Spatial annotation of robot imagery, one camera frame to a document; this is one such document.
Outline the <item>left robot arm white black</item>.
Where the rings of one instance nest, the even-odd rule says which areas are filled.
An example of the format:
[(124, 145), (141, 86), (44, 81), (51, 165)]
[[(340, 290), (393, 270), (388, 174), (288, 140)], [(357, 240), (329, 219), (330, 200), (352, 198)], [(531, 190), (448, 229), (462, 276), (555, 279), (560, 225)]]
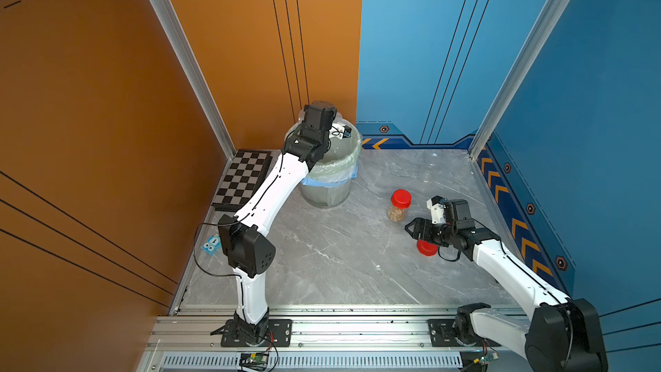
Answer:
[(262, 186), (238, 212), (218, 221), (222, 251), (232, 267), (238, 293), (238, 307), (225, 330), (250, 346), (270, 340), (265, 272), (276, 253), (268, 239), (270, 228), (296, 186), (329, 151), (336, 116), (332, 103), (306, 105), (302, 122), (286, 136)]

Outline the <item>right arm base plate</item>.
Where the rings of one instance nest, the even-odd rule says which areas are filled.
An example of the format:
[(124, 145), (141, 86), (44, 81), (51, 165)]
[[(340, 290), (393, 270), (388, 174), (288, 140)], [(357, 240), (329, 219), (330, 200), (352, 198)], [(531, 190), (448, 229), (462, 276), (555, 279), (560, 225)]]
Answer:
[(430, 341), (433, 347), (478, 348), (478, 341), (465, 342), (459, 338), (455, 321), (451, 319), (429, 319), (427, 321)]

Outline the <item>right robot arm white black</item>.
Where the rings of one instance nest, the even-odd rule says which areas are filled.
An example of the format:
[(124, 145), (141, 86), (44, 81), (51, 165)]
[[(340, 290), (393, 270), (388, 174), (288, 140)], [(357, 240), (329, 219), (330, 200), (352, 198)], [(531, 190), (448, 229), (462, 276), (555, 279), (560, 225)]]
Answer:
[(515, 320), (486, 303), (458, 308), (459, 342), (494, 341), (528, 361), (534, 371), (606, 371), (609, 368), (599, 314), (585, 299), (574, 300), (511, 254), (502, 239), (471, 216), (468, 202), (435, 196), (431, 217), (405, 226), (415, 240), (454, 247), (458, 257), (488, 272), (526, 313)]

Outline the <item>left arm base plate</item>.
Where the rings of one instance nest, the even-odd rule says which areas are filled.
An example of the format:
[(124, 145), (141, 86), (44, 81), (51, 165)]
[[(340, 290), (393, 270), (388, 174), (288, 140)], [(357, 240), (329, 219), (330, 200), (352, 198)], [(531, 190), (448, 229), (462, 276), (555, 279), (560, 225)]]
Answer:
[(262, 320), (256, 325), (240, 318), (227, 320), (223, 327), (215, 330), (214, 335), (221, 336), (222, 347), (263, 347), (274, 345), (276, 348), (289, 347), (292, 338), (292, 320)]

